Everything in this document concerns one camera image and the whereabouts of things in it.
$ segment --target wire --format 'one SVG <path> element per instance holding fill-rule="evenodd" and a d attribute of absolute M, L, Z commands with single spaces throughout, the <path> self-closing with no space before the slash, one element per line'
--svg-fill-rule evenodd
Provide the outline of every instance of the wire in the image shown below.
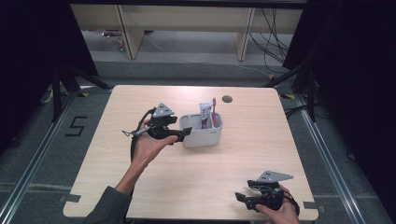
<path fill-rule="evenodd" d="M 308 105 L 300 105 L 300 106 L 297 106 L 297 107 L 294 107 L 294 108 L 286 108 L 286 109 L 284 109 L 284 110 L 289 110 L 288 112 L 285 113 L 286 119 L 289 119 L 290 116 L 291 116 L 292 114 L 294 114 L 295 112 L 300 111 L 300 110 L 304 110 L 304 109 L 306 109 L 307 107 L 308 107 Z"/>
<path fill-rule="evenodd" d="M 267 38 L 265 38 L 265 36 L 262 35 L 262 33 L 260 33 L 260 35 L 262 36 L 262 38 L 266 41 L 266 42 L 270 42 Z M 274 44 L 272 42 L 270 42 L 270 45 L 275 46 L 277 48 L 282 48 L 283 50 L 289 50 L 288 47 L 280 47 L 278 44 Z"/>
<path fill-rule="evenodd" d="M 282 43 L 279 38 L 277 38 L 277 31 L 276 31 L 276 8 L 273 8 L 273 31 L 274 31 L 274 38 L 276 39 L 276 43 L 278 45 L 279 53 L 282 55 L 282 58 L 285 60 L 286 54 L 283 51 L 280 44 Z"/>
<path fill-rule="evenodd" d="M 265 20 L 267 21 L 268 27 L 270 28 L 271 33 L 274 35 L 274 38 L 276 39 L 277 44 L 282 45 L 284 48 L 289 49 L 288 46 L 282 43 L 282 41 L 277 38 L 277 32 L 276 32 L 276 8 L 273 8 L 273 27 L 271 27 L 270 22 L 268 21 L 267 17 L 265 16 L 264 9 L 262 8 L 262 15 L 264 16 Z"/>
<path fill-rule="evenodd" d="M 261 49 L 262 51 L 264 51 L 264 53 L 269 54 L 271 57 L 273 57 L 275 60 L 277 60 L 280 63 L 283 63 L 283 60 L 279 57 L 277 57 L 273 52 L 269 51 L 268 49 L 266 49 L 265 47 L 263 47 L 254 37 L 252 34 L 250 34 L 251 39 L 253 40 L 253 42 L 256 44 L 256 46 Z"/>
<path fill-rule="evenodd" d="M 267 44 L 265 45 L 265 50 L 267 50 L 268 49 L 268 43 L 269 43 L 269 41 L 271 41 L 271 36 L 272 36 L 272 29 L 271 29 L 271 33 L 270 33 L 270 36 L 268 37 L 268 42 L 267 42 Z M 264 54 L 264 63 L 265 63 L 265 66 L 268 68 L 268 66 L 267 66 L 267 61 L 265 60 L 265 54 Z"/>

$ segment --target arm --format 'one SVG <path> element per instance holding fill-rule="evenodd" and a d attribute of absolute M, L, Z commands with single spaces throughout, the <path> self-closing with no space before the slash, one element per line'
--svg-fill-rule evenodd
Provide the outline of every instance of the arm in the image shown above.
<path fill-rule="evenodd" d="M 157 157 L 160 151 L 167 145 L 176 142 L 176 136 L 168 136 L 157 140 L 147 133 L 139 136 L 135 149 L 134 158 L 115 188 L 107 187 L 99 203 L 85 218 L 83 223 L 120 223 L 127 212 L 132 197 L 129 196 L 137 179 L 142 175 L 145 168 Z"/>

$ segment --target hand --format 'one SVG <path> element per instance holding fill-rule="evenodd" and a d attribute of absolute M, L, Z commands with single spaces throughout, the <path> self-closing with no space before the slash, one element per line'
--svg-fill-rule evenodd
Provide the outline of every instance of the hand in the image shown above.
<path fill-rule="evenodd" d="M 149 123 L 149 120 L 146 119 L 142 128 Z M 132 164 L 140 165 L 143 168 L 149 165 L 151 161 L 153 161 L 160 151 L 166 147 L 167 145 L 175 143 L 177 140 L 177 136 L 171 135 L 164 139 L 155 139 L 152 138 L 148 133 L 143 133 L 139 136 L 136 142 L 136 146 L 134 148 L 134 157 L 132 159 Z"/>
<path fill-rule="evenodd" d="M 286 194 L 289 194 L 290 196 L 290 192 L 288 189 L 286 189 L 282 185 L 280 185 L 280 187 Z M 262 204 L 256 204 L 256 209 L 270 218 L 267 222 L 265 222 L 265 224 L 300 223 L 294 206 L 287 199 L 283 199 L 282 206 L 277 211 L 274 211 Z"/>
<path fill-rule="evenodd" d="M 145 120 L 141 128 L 144 128 L 148 123 L 149 121 Z M 140 135 L 134 147 L 134 157 L 132 158 L 131 165 L 115 189 L 129 195 L 134 189 L 137 179 L 149 163 L 157 157 L 164 147 L 175 143 L 176 140 L 177 136 L 174 135 L 160 140 L 152 138 L 148 133 Z"/>

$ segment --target toothbrush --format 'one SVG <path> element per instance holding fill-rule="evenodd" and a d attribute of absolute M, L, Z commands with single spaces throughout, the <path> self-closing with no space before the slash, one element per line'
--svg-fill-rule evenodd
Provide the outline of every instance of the toothbrush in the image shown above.
<path fill-rule="evenodd" d="M 215 106 L 216 106 L 216 98 L 213 98 L 213 113 L 212 113 L 213 127 L 215 127 L 216 124 Z"/>

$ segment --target white basket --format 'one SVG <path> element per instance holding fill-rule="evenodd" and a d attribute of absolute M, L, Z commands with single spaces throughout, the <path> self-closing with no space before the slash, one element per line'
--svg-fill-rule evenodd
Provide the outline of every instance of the white basket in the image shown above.
<path fill-rule="evenodd" d="M 207 147 L 219 143 L 223 126 L 221 115 L 215 113 L 216 122 L 213 125 L 212 114 L 206 124 L 206 129 L 201 129 L 201 114 L 184 115 L 180 118 L 180 130 L 192 127 L 190 135 L 184 137 L 183 147 Z"/>

